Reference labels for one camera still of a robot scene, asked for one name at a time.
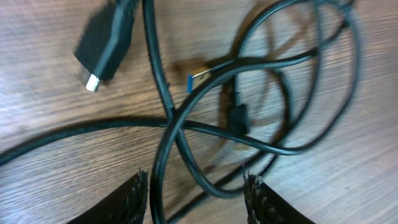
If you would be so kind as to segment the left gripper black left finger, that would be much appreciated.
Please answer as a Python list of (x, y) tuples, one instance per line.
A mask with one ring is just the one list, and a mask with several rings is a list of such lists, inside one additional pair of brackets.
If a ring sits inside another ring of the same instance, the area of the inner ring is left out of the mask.
[(140, 170), (68, 224), (142, 224), (147, 210), (148, 175)]

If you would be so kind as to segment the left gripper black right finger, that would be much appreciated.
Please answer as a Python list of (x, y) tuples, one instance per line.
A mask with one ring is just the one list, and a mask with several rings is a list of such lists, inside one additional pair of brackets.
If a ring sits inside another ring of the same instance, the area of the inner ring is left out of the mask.
[(249, 224), (315, 224), (272, 190), (261, 175), (245, 170), (243, 180)]

